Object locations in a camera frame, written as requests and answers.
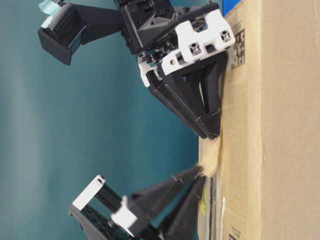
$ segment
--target teal backdrop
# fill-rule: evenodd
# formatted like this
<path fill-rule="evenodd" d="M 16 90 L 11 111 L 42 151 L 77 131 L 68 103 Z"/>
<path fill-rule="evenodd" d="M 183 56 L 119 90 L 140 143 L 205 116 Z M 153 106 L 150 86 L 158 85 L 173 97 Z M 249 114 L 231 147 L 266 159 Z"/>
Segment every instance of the teal backdrop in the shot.
<path fill-rule="evenodd" d="M 194 165 L 198 139 L 143 86 L 119 33 L 71 66 L 43 51 L 38 3 L 0 1 L 0 239 L 85 240 L 68 207 L 94 176 L 121 195 L 148 187 Z"/>

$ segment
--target yellow sticker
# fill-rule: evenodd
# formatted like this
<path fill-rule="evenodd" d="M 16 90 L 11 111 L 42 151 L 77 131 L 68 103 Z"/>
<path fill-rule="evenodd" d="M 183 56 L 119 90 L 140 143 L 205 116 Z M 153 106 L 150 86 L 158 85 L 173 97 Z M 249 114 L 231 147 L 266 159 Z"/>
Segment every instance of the yellow sticker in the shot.
<path fill-rule="evenodd" d="M 207 187 L 204 186 L 203 192 L 202 192 L 202 198 L 201 198 L 201 202 L 200 202 L 200 208 L 201 208 L 203 215 L 206 215 L 206 211 L 207 211 L 207 206 L 206 206 L 207 194 L 206 193 L 207 193 Z"/>

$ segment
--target printed label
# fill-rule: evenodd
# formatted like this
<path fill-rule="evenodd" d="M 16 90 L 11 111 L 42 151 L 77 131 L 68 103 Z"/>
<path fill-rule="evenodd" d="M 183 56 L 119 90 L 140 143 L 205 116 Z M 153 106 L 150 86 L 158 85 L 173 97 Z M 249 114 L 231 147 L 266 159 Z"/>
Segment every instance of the printed label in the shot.
<path fill-rule="evenodd" d="M 229 240 L 240 240 L 241 232 L 238 231 L 235 227 L 231 226 L 232 234 L 229 233 Z"/>
<path fill-rule="evenodd" d="M 236 35 L 234 35 L 234 37 L 235 44 L 233 45 L 233 60 L 231 65 L 233 70 L 245 64 L 245 29 L 239 31 Z"/>

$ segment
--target packing tape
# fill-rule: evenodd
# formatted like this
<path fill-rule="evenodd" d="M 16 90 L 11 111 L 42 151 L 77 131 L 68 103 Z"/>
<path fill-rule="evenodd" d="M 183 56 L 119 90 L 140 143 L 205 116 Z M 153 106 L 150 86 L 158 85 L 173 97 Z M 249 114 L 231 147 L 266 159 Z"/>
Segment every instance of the packing tape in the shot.
<path fill-rule="evenodd" d="M 44 0 L 43 2 L 39 3 L 38 7 L 42 12 L 49 15 L 49 17 L 41 25 L 41 27 L 45 29 L 49 26 L 52 19 L 55 17 L 57 12 L 61 9 L 61 6 L 51 0 Z"/>

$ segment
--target brown cardboard box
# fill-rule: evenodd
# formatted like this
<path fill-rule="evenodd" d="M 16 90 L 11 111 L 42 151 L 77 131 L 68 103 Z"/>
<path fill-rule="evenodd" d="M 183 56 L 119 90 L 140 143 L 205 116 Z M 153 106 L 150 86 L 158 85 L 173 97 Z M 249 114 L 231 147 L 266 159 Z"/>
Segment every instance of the brown cardboard box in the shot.
<path fill-rule="evenodd" d="M 318 240 L 320 0 L 244 0 L 227 20 L 237 43 L 223 87 L 216 239 Z"/>

